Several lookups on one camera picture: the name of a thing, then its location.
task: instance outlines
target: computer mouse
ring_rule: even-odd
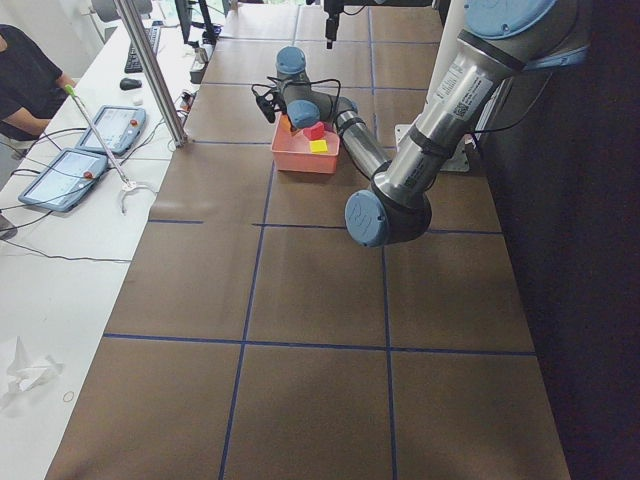
[[[141,86],[142,82],[135,78],[125,77],[120,80],[120,90],[133,90],[134,88],[140,88]]]

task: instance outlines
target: white desk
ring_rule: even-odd
[[[144,139],[161,120],[144,74],[124,74],[129,38],[118,29],[78,83],[76,91],[91,113],[103,104],[131,105],[140,95],[148,122]],[[164,29],[157,55],[172,98],[189,83],[193,56],[185,54],[177,29]],[[139,78],[143,88],[123,92],[120,80]],[[85,122],[69,99],[47,132],[81,127]],[[55,138],[60,147],[72,147],[79,134]],[[161,126],[154,140],[124,165],[136,181],[160,187],[172,156],[170,134]],[[29,157],[48,164],[57,153],[48,141],[38,143]],[[22,168],[42,167],[30,160]],[[0,191],[0,207],[17,205],[18,195],[31,177],[14,176]],[[155,197],[149,191],[128,195],[127,214],[118,205],[120,179],[108,172],[80,205],[66,214],[54,213],[21,228],[11,241],[48,254],[68,257],[131,259]],[[42,216],[36,208],[5,210],[4,216],[21,225]],[[0,343],[20,336],[32,358],[51,354],[64,363],[61,376],[22,395],[0,411],[0,480],[44,478],[75,405],[104,326],[128,269],[126,263],[96,263],[47,259],[0,242]],[[73,400],[63,397],[73,392]]]

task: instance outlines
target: pink tray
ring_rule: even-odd
[[[309,140],[302,131],[291,134],[289,120],[280,115],[271,142],[271,151],[278,170],[295,172],[335,173],[338,165],[340,137],[325,132],[324,139],[329,149],[326,153],[311,153]]]

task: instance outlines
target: yellow cube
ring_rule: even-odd
[[[329,146],[325,139],[311,140],[309,142],[309,149],[311,150],[311,153],[327,153],[329,151]]]

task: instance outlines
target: tissue paper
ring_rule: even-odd
[[[56,378],[64,368],[51,355],[31,361],[20,337],[0,344],[0,410],[14,397]]]

